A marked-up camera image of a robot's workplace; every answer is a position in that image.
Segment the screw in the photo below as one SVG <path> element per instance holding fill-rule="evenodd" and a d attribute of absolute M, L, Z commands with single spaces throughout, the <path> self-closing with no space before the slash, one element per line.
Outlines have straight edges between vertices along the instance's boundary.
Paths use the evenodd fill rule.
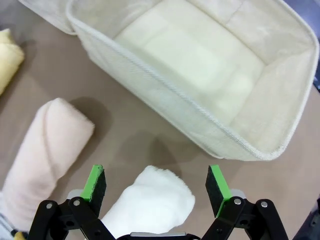
<path fill-rule="evenodd" d="M 261 206 L 262 206 L 263 208 L 266 208 L 266 207 L 268 207 L 268 203 L 265 202 L 265 201 L 263 201 L 263 202 L 261 202 Z"/>
<path fill-rule="evenodd" d="M 240 205 L 241 204 L 241 200 L 239 198 L 236 198 L 233 202 L 236 205 Z"/>
<path fill-rule="evenodd" d="M 80 205 L 80 201 L 79 201 L 79 200 L 75 200 L 75 201 L 73 202 L 73 205 L 79 206 L 79 205 Z"/>

